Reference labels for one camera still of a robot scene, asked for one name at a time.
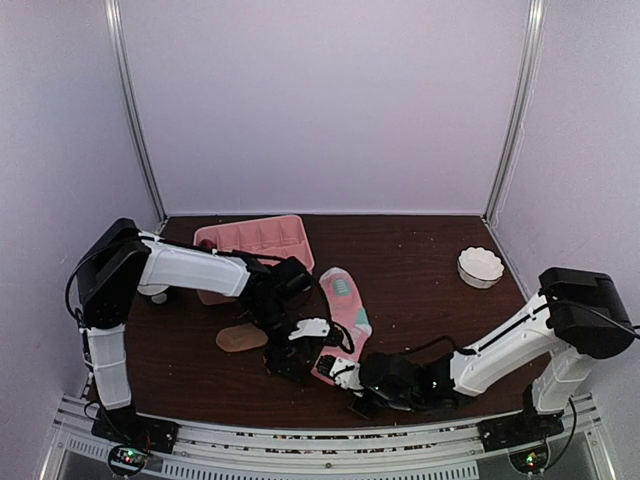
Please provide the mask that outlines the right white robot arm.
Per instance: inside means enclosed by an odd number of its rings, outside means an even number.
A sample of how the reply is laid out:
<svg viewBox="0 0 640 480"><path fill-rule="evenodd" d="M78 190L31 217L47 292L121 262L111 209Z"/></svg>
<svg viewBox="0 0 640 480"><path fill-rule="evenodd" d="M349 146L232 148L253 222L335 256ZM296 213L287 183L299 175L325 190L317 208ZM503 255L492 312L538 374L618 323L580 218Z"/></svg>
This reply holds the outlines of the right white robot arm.
<svg viewBox="0 0 640 480"><path fill-rule="evenodd" d="M436 361L413 363L405 353L368 355L359 364L361 390L352 411L366 419L385 409L449 414L524 364L549 355L525 395L527 408L512 423L519 440L535 440L597 361L620 355L639 338L609 275L552 267L539 283L537 293L505 323Z"/></svg>

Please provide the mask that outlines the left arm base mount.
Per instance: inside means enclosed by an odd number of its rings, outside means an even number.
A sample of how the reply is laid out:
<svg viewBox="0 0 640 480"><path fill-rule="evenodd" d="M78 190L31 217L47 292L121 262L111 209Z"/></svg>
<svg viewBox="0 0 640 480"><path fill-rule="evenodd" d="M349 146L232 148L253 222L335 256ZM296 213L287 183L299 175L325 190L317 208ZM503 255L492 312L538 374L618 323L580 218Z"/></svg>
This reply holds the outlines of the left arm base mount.
<svg viewBox="0 0 640 480"><path fill-rule="evenodd" d="M154 418L139 417L128 430L114 426L106 418L96 418L91 434L113 443L107 453L109 469L116 475L131 477L141 473L158 453L172 453L178 430L177 423Z"/></svg>

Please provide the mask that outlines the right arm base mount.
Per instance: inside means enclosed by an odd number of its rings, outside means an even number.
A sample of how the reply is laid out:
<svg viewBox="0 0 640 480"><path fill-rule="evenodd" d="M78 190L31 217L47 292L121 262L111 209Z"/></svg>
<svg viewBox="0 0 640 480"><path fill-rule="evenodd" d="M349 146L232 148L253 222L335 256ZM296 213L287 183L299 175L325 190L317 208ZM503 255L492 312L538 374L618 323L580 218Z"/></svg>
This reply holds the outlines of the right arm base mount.
<svg viewBox="0 0 640 480"><path fill-rule="evenodd" d="M558 415L524 411L483 420L477 428L486 453L505 450L510 465L527 475L540 474L550 464L548 439L564 432Z"/></svg>

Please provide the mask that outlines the pink patterned sock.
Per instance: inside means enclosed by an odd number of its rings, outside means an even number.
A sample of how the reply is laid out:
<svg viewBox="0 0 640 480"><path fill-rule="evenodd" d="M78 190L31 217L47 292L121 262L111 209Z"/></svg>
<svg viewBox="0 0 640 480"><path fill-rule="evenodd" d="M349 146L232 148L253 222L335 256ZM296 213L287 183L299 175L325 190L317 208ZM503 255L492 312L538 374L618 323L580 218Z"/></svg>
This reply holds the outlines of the pink patterned sock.
<svg viewBox="0 0 640 480"><path fill-rule="evenodd" d="M344 335L342 345L346 348L353 345L353 352L346 353L340 347L325 346L318 359L323 355L333 355L359 363L373 328L369 323L355 280L346 270L332 267L321 275L320 287L328 300L332 320L339 327L344 327L348 333ZM361 396L360 391L351 392Z"/></svg>

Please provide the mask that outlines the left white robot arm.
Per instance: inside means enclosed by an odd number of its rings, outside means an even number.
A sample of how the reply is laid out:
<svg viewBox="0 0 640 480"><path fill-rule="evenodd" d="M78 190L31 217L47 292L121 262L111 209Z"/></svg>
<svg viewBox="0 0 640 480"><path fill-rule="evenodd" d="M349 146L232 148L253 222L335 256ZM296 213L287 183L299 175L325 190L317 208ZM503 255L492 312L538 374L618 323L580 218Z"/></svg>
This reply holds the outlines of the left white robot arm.
<svg viewBox="0 0 640 480"><path fill-rule="evenodd" d="M170 288L212 292L238 301L267 336L265 363L293 381L302 376L307 346L292 339L288 302L308 289L308 268L284 254L219 250L170 241L116 220L81 258L65 286L65 304L83 337L106 429L123 444L137 442L144 424L130 410L125 331L137 295Z"/></svg>

